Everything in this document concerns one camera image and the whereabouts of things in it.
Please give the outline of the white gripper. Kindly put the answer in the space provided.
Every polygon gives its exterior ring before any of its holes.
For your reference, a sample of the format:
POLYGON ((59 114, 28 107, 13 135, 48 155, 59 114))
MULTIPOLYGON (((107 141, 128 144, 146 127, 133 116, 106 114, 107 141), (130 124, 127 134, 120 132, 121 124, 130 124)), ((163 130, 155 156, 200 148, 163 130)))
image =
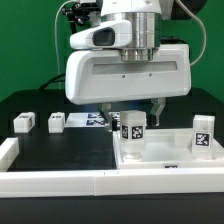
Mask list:
POLYGON ((189 47, 165 44, 151 61, 124 62, 118 50, 72 53, 67 61, 65 92, 74 104, 103 103, 101 115, 108 132, 117 129, 110 102, 151 99, 151 126, 158 126, 166 99, 191 89, 189 47))

